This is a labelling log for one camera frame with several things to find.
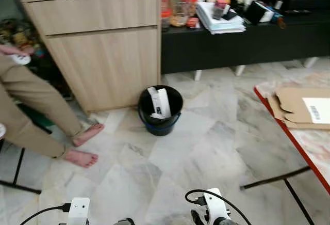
cardboard box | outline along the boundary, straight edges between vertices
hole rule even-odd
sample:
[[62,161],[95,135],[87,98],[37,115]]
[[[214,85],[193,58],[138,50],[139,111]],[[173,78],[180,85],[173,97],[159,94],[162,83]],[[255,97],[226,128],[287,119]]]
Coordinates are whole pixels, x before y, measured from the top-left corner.
[[274,117],[289,128],[330,130],[329,88],[278,88],[267,99]]

person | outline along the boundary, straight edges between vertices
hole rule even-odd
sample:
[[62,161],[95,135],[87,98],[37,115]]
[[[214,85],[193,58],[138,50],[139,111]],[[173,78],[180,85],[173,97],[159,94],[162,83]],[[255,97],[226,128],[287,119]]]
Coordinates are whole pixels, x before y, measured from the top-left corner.
[[62,158],[82,167],[97,162],[98,155],[70,149],[52,138],[14,104],[12,97],[44,114],[57,124],[79,147],[98,134],[104,126],[96,124],[87,130],[62,98],[46,81],[32,74],[25,66],[16,64],[6,55],[27,53],[16,47],[0,45],[0,123],[6,128],[4,137],[22,148],[52,158]]

beige trousers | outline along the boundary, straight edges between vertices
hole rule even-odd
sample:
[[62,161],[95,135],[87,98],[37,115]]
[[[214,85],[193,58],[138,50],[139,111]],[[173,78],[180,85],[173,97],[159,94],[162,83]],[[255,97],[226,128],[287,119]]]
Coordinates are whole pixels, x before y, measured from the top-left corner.
[[0,56],[0,123],[7,129],[6,140],[43,155],[64,157],[67,148],[34,126],[11,97],[43,113],[72,139],[84,131],[57,90],[11,58]]

marble floor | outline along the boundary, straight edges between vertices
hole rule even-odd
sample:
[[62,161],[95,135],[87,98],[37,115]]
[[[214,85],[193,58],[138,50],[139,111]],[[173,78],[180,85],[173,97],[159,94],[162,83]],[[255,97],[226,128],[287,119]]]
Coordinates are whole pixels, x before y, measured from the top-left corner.
[[[268,114],[253,86],[283,77],[330,71],[323,58],[305,69],[299,60],[246,66],[240,77],[230,68],[167,74],[185,105],[174,131],[164,137],[146,132],[132,108],[92,114],[105,129],[82,150],[99,154],[90,169],[27,151],[18,183],[42,188],[41,195],[0,186],[0,224],[17,225],[38,210],[89,197],[90,224],[113,224],[131,217],[136,225],[193,224],[184,200],[193,188],[218,187],[253,225],[307,224],[283,183],[246,191],[239,185],[295,170],[306,163]],[[77,104],[73,108],[83,120]],[[69,143],[53,126],[53,136]],[[0,178],[10,180],[19,149],[6,144]],[[310,171],[290,180],[317,225],[330,224],[330,196]],[[29,225],[57,225],[67,213],[51,211]],[[232,219],[245,224],[235,211]]]

wooden cabinet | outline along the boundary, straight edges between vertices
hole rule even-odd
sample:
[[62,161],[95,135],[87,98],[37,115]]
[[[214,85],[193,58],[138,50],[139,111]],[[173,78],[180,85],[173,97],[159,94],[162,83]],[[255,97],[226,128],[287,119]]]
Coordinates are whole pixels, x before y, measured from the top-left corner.
[[86,110],[136,104],[157,83],[157,29],[49,39],[57,65]]
[[160,0],[21,0],[87,113],[160,80]]

